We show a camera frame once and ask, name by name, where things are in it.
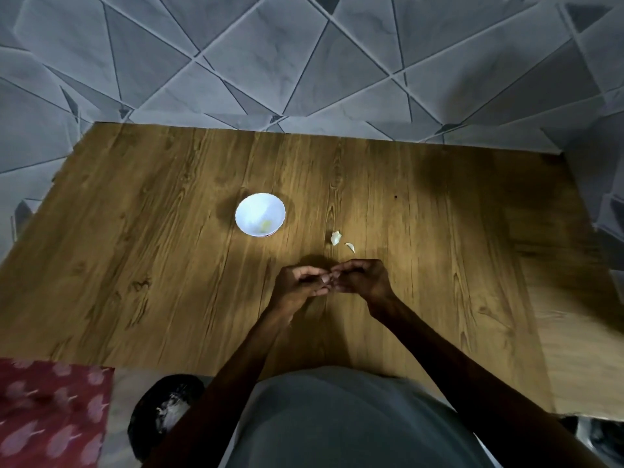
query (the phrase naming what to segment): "person's right hand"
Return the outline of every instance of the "person's right hand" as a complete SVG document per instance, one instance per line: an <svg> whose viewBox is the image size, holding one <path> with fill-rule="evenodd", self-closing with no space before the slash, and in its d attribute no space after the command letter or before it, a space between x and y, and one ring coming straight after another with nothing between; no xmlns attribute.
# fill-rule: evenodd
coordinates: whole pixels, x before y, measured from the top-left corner
<svg viewBox="0 0 624 468"><path fill-rule="evenodd" d="M369 304L394 298L388 271L379 259L351 259L331 272L336 292L359 294Z"/></svg>

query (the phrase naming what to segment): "person's right arm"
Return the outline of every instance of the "person's right arm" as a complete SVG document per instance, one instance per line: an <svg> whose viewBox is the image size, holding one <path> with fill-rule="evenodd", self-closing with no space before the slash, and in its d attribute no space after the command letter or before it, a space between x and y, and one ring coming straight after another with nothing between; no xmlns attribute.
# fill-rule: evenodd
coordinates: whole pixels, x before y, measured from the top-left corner
<svg viewBox="0 0 624 468"><path fill-rule="evenodd" d="M604 466L554 416L472 361L401 302L380 260L352 259L334 266L332 274L334 289L363 297L371 316L408 348L504 467Z"/></svg>

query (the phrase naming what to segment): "forearm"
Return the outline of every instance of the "forearm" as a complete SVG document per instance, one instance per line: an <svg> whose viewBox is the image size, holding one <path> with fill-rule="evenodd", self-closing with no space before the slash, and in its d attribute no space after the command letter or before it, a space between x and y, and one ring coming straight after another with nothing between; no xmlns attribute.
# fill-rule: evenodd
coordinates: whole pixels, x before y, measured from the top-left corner
<svg viewBox="0 0 624 468"><path fill-rule="evenodd" d="M201 398L153 450L145 467L216 467L260 376L267 355L288 320L265 311Z"/></svg>
<svg viewBox="0 0 624 468"><path fill-rule="evenodd" d="M369 306L503 466L603 466L555 417L472 361L399 299Z"/></svg>

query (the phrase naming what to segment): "person's left arm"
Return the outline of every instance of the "person's left arm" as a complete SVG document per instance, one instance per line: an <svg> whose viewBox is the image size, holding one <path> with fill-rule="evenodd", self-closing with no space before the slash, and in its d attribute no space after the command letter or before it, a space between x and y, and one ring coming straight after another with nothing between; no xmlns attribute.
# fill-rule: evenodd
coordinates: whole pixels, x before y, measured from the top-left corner
<svg viewBox="0 0 624 468"><path fill-rule="evenodd" d="M306 299L327 294L329 279L328 272L318 267L282 268L269 305L244 342L152 450L145 468L218 466L275 339Z"/></svg>

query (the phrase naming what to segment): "light wood surface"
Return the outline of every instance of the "light wood surface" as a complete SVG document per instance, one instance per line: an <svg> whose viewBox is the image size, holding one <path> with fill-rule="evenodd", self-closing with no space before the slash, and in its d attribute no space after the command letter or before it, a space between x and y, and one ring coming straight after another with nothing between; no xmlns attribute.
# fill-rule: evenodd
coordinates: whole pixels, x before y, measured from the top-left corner
<svg viewBox="0 0 624 468"><path fill-rule="evenodd" d="M358 257L386 262L397 294L441 335L553 410L532 302L552 308L522 251L526 211L513 201L514 187L532 186L528 173L505 182L506 154L95 125L0 268L0 356L214 374L280 267L349 259L349 241ZM233 221L258 191L286 204L285 226L269 238ZM570 216L586 220L578 209ZM335 229L343 242L332 248ZM355 296L315 299L297 314L263 376L320 364L432 384Z"/></svg>
<svg viewBox="0 0 624 468"><path fill-rule="evenodd" d="M496 164L555 409L624 421L624 307L565 162L506 151Z"/></svg>

